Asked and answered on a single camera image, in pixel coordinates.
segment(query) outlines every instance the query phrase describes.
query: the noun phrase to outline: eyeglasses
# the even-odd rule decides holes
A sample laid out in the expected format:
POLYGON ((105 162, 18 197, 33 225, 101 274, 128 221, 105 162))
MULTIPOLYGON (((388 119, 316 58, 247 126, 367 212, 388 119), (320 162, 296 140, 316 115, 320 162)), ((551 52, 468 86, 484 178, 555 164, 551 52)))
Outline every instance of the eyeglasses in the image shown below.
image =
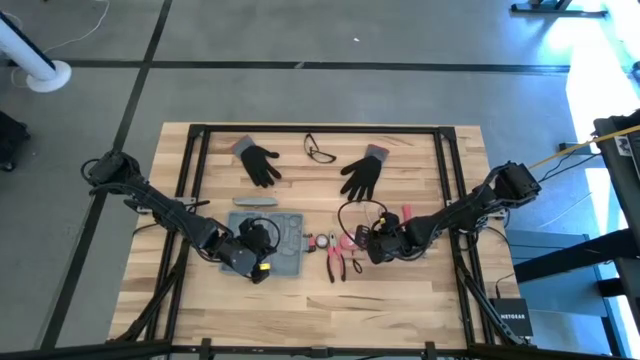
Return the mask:
POLYGON ((316 140, 310 133, 304 137, 304 151, 307 153, 307 155, 309 155, 310 158, 320 164, 331 164, 337 159, 337 157, 334 155, 320 151, 316 140))

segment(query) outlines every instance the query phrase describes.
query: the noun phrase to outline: small tool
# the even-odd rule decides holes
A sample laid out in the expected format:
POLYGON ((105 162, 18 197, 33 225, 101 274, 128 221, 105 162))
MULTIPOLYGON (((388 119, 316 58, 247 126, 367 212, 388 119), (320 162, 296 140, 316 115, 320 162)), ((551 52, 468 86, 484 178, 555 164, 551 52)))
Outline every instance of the small tool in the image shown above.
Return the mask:
POLYGON ((320 249, 326 249, 329 246, 329 237, 325 234, 318 234, 315 239, 315 244, 320 249))
POLYGON ((278 206, 278 200, 269 197, 240 197, 233 198, 233 204, 237 206, 278 206))
POLYGON ((334 233, 329 233, 329 253, 327 254, 327 272, 329 273, 329 281, 333 284, 336 279, 333 276, 333 271, 331 269, 333 265, 332 259, 338 259, 338 265, 340 266, 340 279, 344 282, 347 281, 347 269, 344 265, 344 256, 342 256, 342 250, 340 248, 340 244, 336 240, 336 236, 334 233))

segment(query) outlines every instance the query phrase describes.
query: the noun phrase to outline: black wheel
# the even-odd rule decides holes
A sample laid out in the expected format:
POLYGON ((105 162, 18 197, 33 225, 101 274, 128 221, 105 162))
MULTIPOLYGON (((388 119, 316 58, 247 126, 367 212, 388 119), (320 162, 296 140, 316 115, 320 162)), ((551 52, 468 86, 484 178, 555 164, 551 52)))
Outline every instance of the black wheel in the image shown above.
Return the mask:
POLYGON ((16 168, 16 164, 12 161, 2 164, 2 171, 12 172, 16 168))

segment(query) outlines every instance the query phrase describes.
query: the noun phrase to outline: cable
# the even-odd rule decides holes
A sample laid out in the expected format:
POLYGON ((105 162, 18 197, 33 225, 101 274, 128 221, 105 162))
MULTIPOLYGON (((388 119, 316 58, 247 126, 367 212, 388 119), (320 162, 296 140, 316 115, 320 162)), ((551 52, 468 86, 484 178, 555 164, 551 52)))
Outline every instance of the cable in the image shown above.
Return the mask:
POLYGON ((511 221, 511 209, 509 208, 505 208, 505 210, 507 211, 507 217, 504 220, 504 225, 503 227, 506 229, 507 226, 509 226, 509 222, 511 221))
POLYGON ((84 181, 89 182, 89 176, 87 176, 87 173, 84 171, 84 169, 87 167, 87 165, 98 161, 100 161, 100 159, 89 159, 80 166, 80 176, 82 176, 84 181))
MULTIPOLYGON (((76 39, 67 40, 67 41, 65 41, 65 42, 63 42, 63 43, 61 43, 61 44, 58 44, 58 45, 52 46, 52 47, 50 47, 50 48, 48 48, 48 49, 44 50, 44 51, 42 52, 43 54, 46 54, 47 52, 49 52, 49 51, 51 51, 51 50, 53 50, 53 49, 57 49, 57 48, 60 48, 60 47, 65 46, 65 45, 69 45, 69 44, 74 43, 74 42, 82 41, 82 40, 86 39, 87 37, 89 37, 91 34, 93 34, 96 30, 98 30, 98 28, 100 28, 100 26, 102 25, 102 21, 104 20, 104 18, 107 16, 107 13, 109 12, 109 7, 111 6, 111 2, 110 2, 109 0, 94 0, 94 1, 96 1, 96 2, 104 2, 104 3, 106 3, 106 4, 107 4, 107 5, 104 7, 104 12, 102 13, 102 16, 100 16, 100 20, 98 20, 98 24, 96 24, 96 26, 94 26, 94 28, 93 28, 93 29, 91 29, 88 33, 84 34, 83 36, 81 36, 81 37, 79 37, 79 38, 76 38, 76 39)), ((19 19, 17 16, 15 16, 15 15, 10 14, 10 16, 13 16, 14 18, 16 18, 16 19, 20 20, 20 19, 19 19)), ((21 89, 23 89, 23 88, 27 88, 28 86, 22 86, 22 85, 18 85, 18 84, 16 84, 16 81, 15 81, 15 74, 16 74, 16 72, 17 72, 18 70, 20 70, 20 67, 16 67, 15 69, 13 69, 13 70, 11 71, 11 83, 13 84, 13 86, 15 86, 15 87, 17 87, 17 88, 21 88, 21 89)))
POLYGON ((564 162, 565 160, 567 160, 571 155, 573 155, 573 153, 575 153, 577 150, 573 150, 572 152, 568 153, 567 155, 565 155, 562 159, 560 159, 560 161, 558 162, 558 165, 556 165, 553 169, 549 170, 546 172, 546 174, 544 174, 544 176, 542 177, 542 179, 538 180, 538 182, 542 182, 545 181, 547 179, 547 176, 549 176, 549 174, 555 170, 557 170, 560 165, 562 165, 562 162, 564 162))
POLYGON ((271 219, 261 218, 261 217, 254 218, 253 220, 251 220, 249 222, 249 225, 253 226, 253 223, 255 223, 256 221, 266 221, 266 222, 270 223, 271 225, 273 225, 274 228, 276 228, 276 232, 278 233, 278 241, 276 241, 276 244, 273 247, 277 249, 278 245, 280 245, 280 228, 278 227, 278 225, 276 225, 276 223, 273 222, 273 220, 271 220, 271 219))
POLYGON ((538 183, 541 183, 541 182, 543 182, 543 181, 547 181, 547 180, 551 179, 552 177, 554 177, 554 176, 556 176, 556 175, 560 175, 560 174, 562 174, 563 172, 565 172, 565 171, 567 171, 567 170, 571 170, 571 169, 573 169, 573 168, 574 168, 574 167, 576 167, 576 166, 580 166, 580 165, 582 165, 582 164, 586 163, 587 161, 589 161, 589 160, 593 159, 594 157, 596 157, 596 156, 598 156, 598 155, 600 155, 600 154, 591 155, 591 156, 589 156, 588 158, 586 158, 586 159, 584 159, 584 160, 580 161, 579 163, 576 163, 576 164, 574 164, 574 165, 571 165, 571 166, 569 166, 569 167, 566 167, 566 168, 564 168, 564 169, 562 169, 562 170, 558 171, 558 172, 557 172, 557 173, 555 173, 555 174, 551 174, 551 175, 547 176, 546 178, 544 178, 544 179, 542 179, 542 180, 538 181, 538 183))
POLYGON ((349 200, 349 201, 345 202, 344 204, 342 204, 342 205, 340 206, 340 208, 338 208, 338 223, 340 224, 340 228, 342 229, 342 232, 344 232, 344 233, 345 233, 345 235, 347 235, 347 237, 349 238, 349 240, 353 241, 353 243, 354 243, 354 244, 358 245, 358 247, 359 247, 360 249, 362 249, 362 250, 366 250, 366 245, 358 244, 358 243, 356 242, 356 240, 351 236, 351 234, 349 234, 349 232, 347 231, 347 229, 344 227, 344 224, 342 223, 342 218, 341 218, 341 216, 340 216, 340 214, 342 213, 342 209, 343 209, 345 206, 347 206, 347 205, 349 205, 349 204, 356 203, 356 202, 368 202, 368 203, 378 204, 378 205, 380 205, 380 206, 384 209, 384 211, 385 211, 385 212, 388 212, 388 209, 387 209, 387 207, 386 207, 383 203, 381 203, 381 202, 379 202, 379 201, 376 201, 376 200, 366 200, 366 199, 362 199, 362 200, 349 200))
POLYGON ((479 240, 479 236, 478 236, 478 232, 474 232, 473 235, 471 235, 471 242, 469 243, 469 245, 466 248, 460 248, 460 251, 469 251, 471 249, 473 249, 474 247, 476 247, 476 245, 478 245, 478 240, 479 240))
POLYGON ((139 233, 140 231, 142 231, 144 229, 148 229, 150 227, 154 227, 154 226, 157 226, 157 225, 160 225, 160 224, 153 223, 153 224, 147 224, 147 225, 144 225, 144 226, 140 226, 139 228, 133 230, 133 233, 131 234, 131 236, 134 236, 135 234, 139 233))
POLYGON ((516 274, 516 273, 511 273, 511 274, 509 274, 509 275, 507 275, 507 276, 503 276, 503 277, 501 277, 500 279, 498 279, 498 281, 496 281, 496 297, 497 297, 498 299, 500 299, 500 298, 501 298, 501 297, 500 297, 500 289, 498 288, 498 284, 500 284, 500 281, 502 281, 502 280, 504 280, 504 279, 508 279, 508 278, 512 277, 513 275, 515 275, 515 274, 516 274))
POLYGON ((585 146, 588 146, 589 144, 595 144, 595 143, 599 143, 599 142, 602 142, 602 141, 605 141, 605 140, 613 139, 616 136, 626 135, 626 134, 632 133, 634 131, 640 131, 640 125, 632 126, 630 128, 626 128, 624 130, 613 132, 611 134, 599 136, 599 137, 597 137, 595 139, 591 139, 589 141, 583 142, 582 144, 578 144, 578 145, 574 145, 572 147, 566 148, 566 149, 564 149, 562 151, 559 151, 559 152, 555 153, 552 156, 549 156, 548 158, 546 158, 546 159, 544 159, 542 161, 538 161, 537 163, 529 166, 529 170, 533 170, 533 169, 537 168, 538 166, 540 166, 542 164, 546 164, 549 161, 551 161, 551 160, 553 160, 553 159, 555 159, 557 157, 560 157, 562 155, 565 155, 565 154, 568 154, 570 152, 573 152, 573 151, 576 151, 578 149, 581 149, 581 148, 583 148, 585 146))
POLYGON ((491 230, 494 233, 500 235, 500 237, 504 240, 504 242, 507 243, 507 245, 511 245, 511 244, 509 244, 509 239, 507 239, 507 236, 505 234, 503 234, 500 230, 498 230, 498 229, 496 229, 494 227, 491 227, 491 226, 487 226, 485 229, 491 230))
POLYGON ((20 18, 19 18, 19 17, 17 17, 17 16, 15 16, 15 15, 13 15, 12 13, 8 13, 8 12, 6 12, 6 11, 3 11, 2 13, 4 14, 4 16, 10 17, 10 18, 12 18, 12 19, 15 19, 15 20, 16 20, 16 24, 15 24, 15 25, 16 25, 16 27, 17 27, 18 29, 22 30, 22 28, 23 28, 23 26, 22 26, 22 25, 24 25, 24 24, 22 23, 22 20, 20 20, 20 18))
POLYGON ((589 196, 591 196, 592 193, 588 193, 587 195, 583 196, 582 199, 578 200, 575 204, 571 205, 567 210, 563 211, 562 213, 560 213, 560 215, 554 217, 553 219, 547 221, 546 223, 538 226, 537 228, 542 228, 545 227, 549 224, 551 224, 552 222, 560 219, 561 217, 563 217, 564 215, 566 215, 569 211, 571 211, 571 209, 573 209, 574 207, 578 206, 578 204, 580 204, 581 202, 583 202, 584 200, 586 200, 589 196))
POLYGON ((362 274, 362 265, 360 265, 360 262, 358 262, 358 260, 351 259, 351 264, 353 265, 353 270, 355 270, 356 273, 362 274))
POLYGON ((78 41, 82 41, 84 39, 86 39, 87 37, 89 37, 91 34, 93 34, 96 30, 98 30, 98 28, 100 27, 100 25, 102 25, 102 20, 104 20, 104 18, 107 16, 107 13, 109 12, 109 7, 111 6, 111 2, 109 2, 109 0, 94 0, 96 2, 104 2, 107 4, 107 6, 104 7, 104 12, 102 13, 102 16, 100 17, 100 20, 98 20, 98 24, 96 24, 96 26, 93 27, 93 29, 91 29, 88 33, 84 34, 83 36, 76 38, 76 39, 71 39, 71 40, 67 40, 61 44, 58 44, 56 46, 52 46, 48 49, 46 49, 45 51, 43 51, 43 53, 47 53, 53 49, 57 49, 60 47, 63 47, 65 45, 69 45, 71 43, 74 42, 78 42, 78 41))

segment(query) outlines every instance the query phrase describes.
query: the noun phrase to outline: pliers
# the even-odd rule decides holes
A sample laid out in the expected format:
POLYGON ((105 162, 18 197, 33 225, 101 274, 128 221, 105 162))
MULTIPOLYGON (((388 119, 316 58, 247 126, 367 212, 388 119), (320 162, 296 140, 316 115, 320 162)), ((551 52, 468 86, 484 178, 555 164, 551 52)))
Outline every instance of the pliers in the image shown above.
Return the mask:
POLYGON ((347 281, 347 272, 346 267, 344 265, 344 256, 342 256, 342 248, 340 244, 336 240, 336 235, 334 233, 329 233, 329 249, 327 255, 327 272, 329 273, 329 281, 333 284, 336 279, 333 276, 333 271, 331 270, 333 265, 333 258, 338 259, 338 265, 340 266, 340 279, 344 282, 347 281))

